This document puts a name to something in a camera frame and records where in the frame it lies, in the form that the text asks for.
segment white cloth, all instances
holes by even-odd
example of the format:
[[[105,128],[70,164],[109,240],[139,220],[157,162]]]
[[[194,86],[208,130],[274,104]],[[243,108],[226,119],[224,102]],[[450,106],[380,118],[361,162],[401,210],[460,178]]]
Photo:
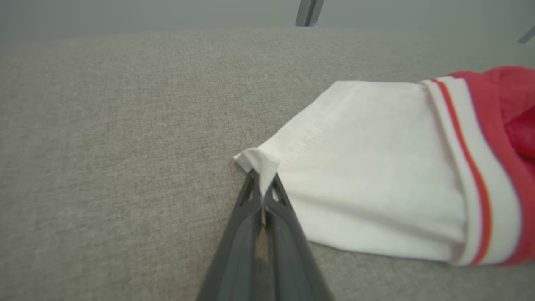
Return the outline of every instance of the white cloth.
[[[347,251],[454,262],[465,204],[432,100],[420,84],[338,81],[257,148],[307,239]]]

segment red striped trim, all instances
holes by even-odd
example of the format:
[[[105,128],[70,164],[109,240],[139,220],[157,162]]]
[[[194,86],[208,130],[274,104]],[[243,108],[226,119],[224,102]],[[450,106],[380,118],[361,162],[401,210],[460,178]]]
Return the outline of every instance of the red striped trim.
[[[491,241],[492,223],[491,223],[490,200],[488,198],[487,188],[485,186],[485,183],[483,182],[481,173],[479,172],[474,160],[472,159],[472,156],[470,155],[470,152],[468,151],[466,142],[464,141],[464,136],[463,136],[463,133],[461,132],[461,126],[457,119],[457,113],[455,112],[455,108],[453,107],[452,98],[449,94],[448,88],[441,81],[438,81],[436,79],[432,79],[432,81],[439,86],[440,91],[442,92],[442,95],[444,96],[444,100],[446,101],[446,106],[448,107],[449,115],[452,118],[453,128],[455,129],[455,133],[457,134],[457,139],[459,140],[459,144],[461,145],[464,157],[466,158],[468,162],[468,166],[470,167],[470,171],[472,172],[473,178],[476,181],[477,191],[479,193],[479,202],[481,204],[481,223],[482,223],[481,242],[479,244],[479,249],[477,251],[476,256],[470,263],[471,265],[476,265],[480,263],[485,257],[487,250],[488,250],[488,246],[490,245],[490,241]]]

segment gray fabric surface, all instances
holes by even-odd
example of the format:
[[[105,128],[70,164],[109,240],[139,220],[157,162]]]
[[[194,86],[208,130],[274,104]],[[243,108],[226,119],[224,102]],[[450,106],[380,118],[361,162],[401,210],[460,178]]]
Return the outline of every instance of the gray fabric surface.
[[[492,37],[285,28],[0,50],[0,299],[193,300],[257,146],[336,80],[418,81],[535,51]],[[259,275],[267,277],[265,237]],[[535,265],[312,245],[337,300],[533,300]],[[259,281],[258,299],[273,297]]]

